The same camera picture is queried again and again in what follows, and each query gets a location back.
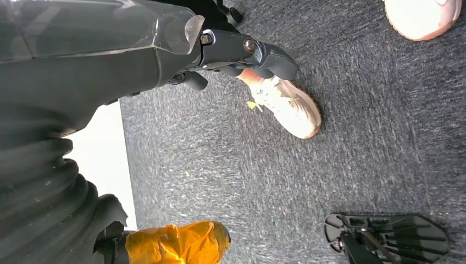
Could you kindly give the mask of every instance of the screw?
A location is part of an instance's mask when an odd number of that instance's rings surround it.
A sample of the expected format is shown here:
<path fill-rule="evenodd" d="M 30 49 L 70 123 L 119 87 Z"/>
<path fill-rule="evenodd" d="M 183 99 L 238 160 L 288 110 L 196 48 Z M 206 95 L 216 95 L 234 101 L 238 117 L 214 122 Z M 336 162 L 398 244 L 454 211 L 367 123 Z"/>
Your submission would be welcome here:
<path fill-rule="evenodd" d="M 254 42 L 252 38 L 245 39 L 245 51 L 250 54 L 256 51 L 256 43 Z"/>
<path fill-rule="evenodd" d="M 343 244 L 343 241 L 341 241 L 340 239 L 338 241 L 335 241 L 333 244 L 334 244 L 335 248 L 337 248 L 340 251 L 345 249 L 345 245 Z"/>
<path fill-rule="evenodd" d="M 212 44 L 212 37 L 209 34 L 204 34 L 201 36 L 201 44 L 208 45 Z"/>

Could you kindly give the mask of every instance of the pink shoe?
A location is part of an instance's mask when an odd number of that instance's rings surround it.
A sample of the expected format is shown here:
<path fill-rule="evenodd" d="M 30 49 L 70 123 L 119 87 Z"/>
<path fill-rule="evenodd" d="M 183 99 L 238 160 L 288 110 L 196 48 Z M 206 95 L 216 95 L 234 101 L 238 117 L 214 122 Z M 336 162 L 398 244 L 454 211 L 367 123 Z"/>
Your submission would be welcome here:
<path fill-rule="evenodd" d="M 398 33 L 415 40 L 430 40 L 456 22 L 463 0 L 384 0 L 385 13 Z"/>

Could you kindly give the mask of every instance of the ankle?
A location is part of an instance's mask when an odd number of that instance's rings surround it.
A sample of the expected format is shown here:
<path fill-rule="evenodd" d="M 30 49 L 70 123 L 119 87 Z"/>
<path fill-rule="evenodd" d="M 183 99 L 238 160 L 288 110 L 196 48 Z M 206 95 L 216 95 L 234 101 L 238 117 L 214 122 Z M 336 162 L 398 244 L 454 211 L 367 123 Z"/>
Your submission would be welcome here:
<path fill-rule="evenodd" d="M 248 86 L 260 84 L 264 80 L 250 68 L 244 69 L 237 78 L 245 82 Z"/>

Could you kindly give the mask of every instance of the shoe sole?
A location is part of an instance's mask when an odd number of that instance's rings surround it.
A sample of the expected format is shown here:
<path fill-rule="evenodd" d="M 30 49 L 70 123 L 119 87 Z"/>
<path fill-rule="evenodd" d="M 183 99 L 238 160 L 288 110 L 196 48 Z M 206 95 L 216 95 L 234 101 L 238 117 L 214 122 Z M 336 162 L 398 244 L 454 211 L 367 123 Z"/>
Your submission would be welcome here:
<path fill-rule="evenodd" d="M 387 14 L 387 10 L 385 9 L 385 16 L 387 17 L 387 20 L 389 21 L 390 25 L 392 26 L 392 28 L 400 35 L 402 35 L 403 37 L 409 39 L 409 40 L 413 40 L 413 41 L 426 41 L 426 40 L 431 40 L 433 38 L 436 38 L 440 35 L 442 35 L 443 33 L 447 32 L 455 23 L 456 21 L 458 20 L 458 16 L 459 16 L 459 12 L 461 11 L 461 5 L 462 5 L 462 1 L 458 1 L 457 4 L 456 4 L 456 10 L 455 10 L 455 17 L 457 17 L 455 20 L 452 20 L 450 23 L 448 23 L 447 25 L 437 29 L 436 31 L 430 33 L 430 34 L 427 34 L 425 35 L 424 37 L 422 38 L 410 38 L 410 37 L 407 37 L 406 35 L 404 35 L 403 33 L 401 33 L 392 23 L 392 21 L 390 20 L 388 14 Z"/>
<path fill-rule="evenodd" d="M 320 127 L 322 126 L 322 114 L 320 112 L 320 108 L 319 108 L 319 105 L 315 102 L 314 98 L 308 94 L 307 92 L 304 92 L 303 90 L 299 89 L 295 83 L 293 83 L 292 81 L 288 81 L 290 82 L 290 84 L 292 86 L 294 86 L 296 88 L 296 93 L 299 94 L 299 96 L 301 98 L 304 99 L 304 101 L 308 104 L 308 105 L 315 105 L 315 107 L 317 108 L 317 112 L 318 112 L 318 125 L 315 127 L 315 129 L 306 137 L 304 137 L 303 139 L 310 139 L 312 138 L 313 136 L 315 136 L 319 131 L 320 131 Z"/>

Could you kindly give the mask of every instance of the black plastic bracket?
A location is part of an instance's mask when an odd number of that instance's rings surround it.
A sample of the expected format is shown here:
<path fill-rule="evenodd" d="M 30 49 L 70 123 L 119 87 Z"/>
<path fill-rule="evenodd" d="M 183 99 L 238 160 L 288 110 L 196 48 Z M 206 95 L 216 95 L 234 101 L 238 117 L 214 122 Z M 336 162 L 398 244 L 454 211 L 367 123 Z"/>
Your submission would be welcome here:
<path fill-rule="evenodd" d="M 350 264 L 432 264 L 450 251 L 446 233 L 417 215 L 348 216 L 331 214 L 325 237 Z"/>
<path fill-rule="evenodd" d="M 293 80 L 299 71 L 298 64 L 282 48 L 244 34 L 204 30 L 201 47 L 199 65 L 187 70 L 252 68 L 264 78 L 276 75 L 284 80 Z"/>

